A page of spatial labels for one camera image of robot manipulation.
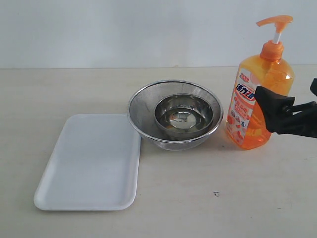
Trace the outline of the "orange dish soap pump bottle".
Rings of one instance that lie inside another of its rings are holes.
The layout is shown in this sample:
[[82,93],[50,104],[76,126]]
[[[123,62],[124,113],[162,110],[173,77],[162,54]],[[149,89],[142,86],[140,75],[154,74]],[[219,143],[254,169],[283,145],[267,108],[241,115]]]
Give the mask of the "orange dish soap pump bottle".
[[257,22],[275,25],[274,37],[263,44],[260,54],[243,60],[236,80],[226,119],[226,133],[240,148],[263,146],[271,137],[270,115],[291,103],[287,96],[295,79],[290,64],[282,58],[282,31],[293,21],[290,15],[278,15]]

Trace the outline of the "small stainless steel bowl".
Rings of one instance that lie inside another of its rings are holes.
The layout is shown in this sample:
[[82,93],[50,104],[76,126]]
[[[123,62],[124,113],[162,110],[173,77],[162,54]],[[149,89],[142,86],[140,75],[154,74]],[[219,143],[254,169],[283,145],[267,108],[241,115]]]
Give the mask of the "small stainless steel bowl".
[[213,110],[198,96],[174,94],[157,103],[154,116],[158,128],[165,134],[187,139],[207,132],[213,121]]

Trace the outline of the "steel mesh colander bowl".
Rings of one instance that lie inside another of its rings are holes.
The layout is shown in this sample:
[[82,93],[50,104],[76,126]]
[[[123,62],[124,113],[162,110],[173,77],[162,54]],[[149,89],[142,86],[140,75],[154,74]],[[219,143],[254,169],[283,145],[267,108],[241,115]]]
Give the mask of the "steel mesh colander bowl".
[[[207,101],[213,110],[213,121],[206,133],[181,139],[160,130],[155,122],[154,109],[163,98],[174,94],[190,94]],[[184,80],[163,80],[139,89],[130,99],[127,116],[133,128],[147,141],[169,151],[194,148],[205,142],[221,124],[223,108],[219,98],[209,89]]]

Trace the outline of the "white rectangular plastic tray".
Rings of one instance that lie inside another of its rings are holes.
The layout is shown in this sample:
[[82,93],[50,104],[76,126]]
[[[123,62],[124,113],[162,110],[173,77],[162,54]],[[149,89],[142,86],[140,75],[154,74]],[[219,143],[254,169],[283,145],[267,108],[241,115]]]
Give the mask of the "white rectangular plastic tray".
[[137,192],[141,138],[126,114],[77,114],[64,124],[34,194],[45,211],[117,211]]

